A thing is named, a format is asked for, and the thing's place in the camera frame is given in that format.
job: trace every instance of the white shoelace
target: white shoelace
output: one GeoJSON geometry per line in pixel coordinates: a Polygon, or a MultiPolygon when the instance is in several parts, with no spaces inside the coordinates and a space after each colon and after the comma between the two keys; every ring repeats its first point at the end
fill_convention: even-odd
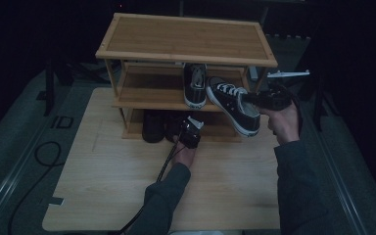
{"type": "Polygon", "coordinates": [[[202,87],[204,83],[203,73],[201,67],[194,67],[192,71],[192,85],[195,87],[202,87]]]}
{"type": "Polygon", "coordinates": [[[238,93],[245,93],[243,87],[236,88],[233,84],[218,84],[216,88],[231,96],[237,96],[238,93]]]}

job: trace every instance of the wooden floor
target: wooden floor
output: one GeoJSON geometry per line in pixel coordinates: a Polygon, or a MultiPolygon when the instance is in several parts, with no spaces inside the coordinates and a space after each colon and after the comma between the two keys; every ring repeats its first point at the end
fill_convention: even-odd
{"type": "MultiPolygon", "coordinates": [[[[111,88],[94,90],[54,193],[64,202],[49,206],[44,229],[120,229],[156,180],[171,143],[122,139],[113,98],[111,88]]],[[[259,134],[241,143],[200,143],[171,230],[279,228],[277,144],[266,126],[262,117],[259,134]]]]}

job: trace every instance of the black sneaker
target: black sneaker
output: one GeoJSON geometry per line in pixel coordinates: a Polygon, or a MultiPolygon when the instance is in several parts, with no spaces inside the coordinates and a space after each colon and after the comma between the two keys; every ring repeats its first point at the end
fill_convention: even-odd
{"type": "Polygon", "coordinates": [[[230,117],[240,134],[250,137],[259,132],[260,113],[251,103],[242,100],[247,93],[243,87],[236,88],[216,76],[207,81],[209,99],[230,117]]]}
{"type": "Polygon", "coordinates": [[[185,64],[184,66],[184,98],[191,109],[199,110],[206,104],[206,75],[204,64],[185,64]]]}
{"type": "Polygon", "coordinates": [[[158,143],[165,137],[165,115],[162,110],[144,110],[142,138],[148,143],[158,143]]]}
{"type": "Polygon", "coordinates": [[[181,131],[182,121],[191,115],[192,112],[190,111],[168,111],[165,120],[166,128],[164,131],[164,137],[173,143],[173,136],[179,135],[179,132],[181,131]]]}

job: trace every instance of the dark background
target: dark background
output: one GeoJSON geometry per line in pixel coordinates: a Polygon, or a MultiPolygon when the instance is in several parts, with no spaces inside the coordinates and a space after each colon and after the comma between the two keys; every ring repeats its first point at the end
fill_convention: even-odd
{"type": "MultiPolygon", "coordinates": [[[[376,180],[376,0],[185,2],[187,16],[246,21],[259,21],[269,7],[265,33],[310,37],[299,68],[322,78],[376,180]]],[[[0,119],[49,59],[65,85],[65,57],[95,63],[118,11],[178,16],[179,1],[0,0],[0,119]]]]}

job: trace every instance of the bamboo shelf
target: bamboo shelf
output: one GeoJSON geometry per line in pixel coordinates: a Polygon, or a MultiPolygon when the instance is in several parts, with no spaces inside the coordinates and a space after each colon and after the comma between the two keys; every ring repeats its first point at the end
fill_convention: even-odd
{"type": "MultiPolygon", "coordinates": [[[[144,109],[189,110],[182,63],[207,64],[207,77],[219,76],[247,90],[249,66],[260,67],[262,78],[267,68],[277,67],[259,23],[133,14],[114,15],[96,57],[106,62],[113,107],[119,108],[125,127],[122,138],[142,138],[144,109]],[[111,60],[121,60],[118,83],[111,60]]],[[[205,122],[203,140],[241,141],[210,100],[195,117],[205,122]]]]}

